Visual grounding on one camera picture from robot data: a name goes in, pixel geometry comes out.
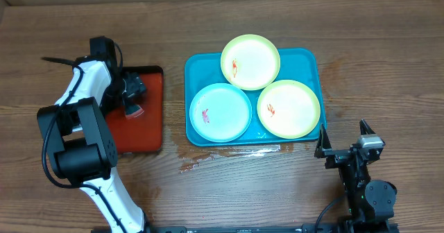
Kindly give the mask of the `yellow-green plate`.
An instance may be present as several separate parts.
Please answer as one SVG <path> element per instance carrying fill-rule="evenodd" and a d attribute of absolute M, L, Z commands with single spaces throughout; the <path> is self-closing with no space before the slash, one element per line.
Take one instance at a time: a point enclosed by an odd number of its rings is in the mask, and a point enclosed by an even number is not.
<path fill-rule="evenodd" d="M 226 80 L 247 91 L 270 85 L 280 71 L 280 54 L 265 37 L 240 35 L 230 40 L 221 53 L 221 71 Z"/>
<path fill-rule="evenodd" d="M 257 115 L 271 134 L 283 139 L 297 139 L 308 135 L 318 125 L 321 105 L 305 84 L 279 80 L 259 95 Z"/>

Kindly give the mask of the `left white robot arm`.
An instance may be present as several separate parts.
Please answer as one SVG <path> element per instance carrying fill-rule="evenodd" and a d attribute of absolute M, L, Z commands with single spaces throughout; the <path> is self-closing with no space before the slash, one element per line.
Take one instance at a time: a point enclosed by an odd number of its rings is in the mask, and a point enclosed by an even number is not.
<path fill-rule="evenodd" d="M 127 192 L 117 172 L 117 145 L 105 121 L 122 105 L 127 118 L 143 109 L 134 100 L 146 92 L 138 74 L 123 69 L 118 44 L 105 36 L 89 41 L 89 55 L 46 61 L 71 67 L 64 94 L 37 112 L 43 138 L 42 168 L 55 186 L 80 189 L 96 204 L 109 232 L 148 232 L 148 220 Z"/>

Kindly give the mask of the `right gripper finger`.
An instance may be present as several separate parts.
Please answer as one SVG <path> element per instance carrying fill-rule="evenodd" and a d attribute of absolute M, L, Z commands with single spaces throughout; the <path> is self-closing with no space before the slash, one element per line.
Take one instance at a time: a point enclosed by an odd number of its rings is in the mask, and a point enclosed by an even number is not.
<path fill-rule="evenodd" d="M 375 134 L 374 130 L 367 124 L 367 122 L 362 119 L 359 122 L 360 134 L 361 135 L 373 135 Z"/>
<path fill-rule="evenodd" d="M 332 147 L 327 136 L 327 131 L 322 123 L 319 130 L 318 143 L 316 145 L 315 155 L 325 155 L 327 151 L 331 151 Z"/>

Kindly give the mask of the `light blue plate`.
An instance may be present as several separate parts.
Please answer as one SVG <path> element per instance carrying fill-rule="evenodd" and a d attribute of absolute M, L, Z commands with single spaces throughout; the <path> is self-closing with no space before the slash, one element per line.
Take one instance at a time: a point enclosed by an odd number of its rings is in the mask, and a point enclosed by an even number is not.
<path fill-rule="evenodd" d="M 253 109 L 244 91 L 231 84 L 214 83 L 193 97 L 188 115 L 199 136 L 210 142 L 225 143 L 245 133 Z"/>

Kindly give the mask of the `pink and black sponge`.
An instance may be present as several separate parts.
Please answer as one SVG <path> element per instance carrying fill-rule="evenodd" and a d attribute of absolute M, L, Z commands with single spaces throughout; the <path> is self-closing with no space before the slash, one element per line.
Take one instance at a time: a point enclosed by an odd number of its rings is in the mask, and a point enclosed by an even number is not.
<path fill-rule="evenodd" d="M 133 103 L 131 100 L 124 99 L 124 112 L 127 119 L 134 119 L 144 113 L 144 110 L 138 104 Z"/>

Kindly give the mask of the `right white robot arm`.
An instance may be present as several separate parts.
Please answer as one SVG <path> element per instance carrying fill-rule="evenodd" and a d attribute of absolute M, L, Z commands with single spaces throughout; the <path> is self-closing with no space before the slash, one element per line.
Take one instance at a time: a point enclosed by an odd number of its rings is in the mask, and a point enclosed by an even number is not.
<path fill-rule="evenodd" d="M 360 136 L 348 149 L 334 150 L 331 147 L 325 126 L 319 130 L 314 157 L 326 159 L 326 169 L 338 169 L 345 194 L 333 200 L 318 216 L 315 232 L 398 232 L 394 217 L 394 204 L 398 190 L 390 182 L 372 180 L 368 165 L 380 159 L 385 141 L 379 137 L 365 120 L 359 122 Z M 338 202 L 346 199 L 349 215 L 335 224 L 321 225 L 325 213 Z"/>

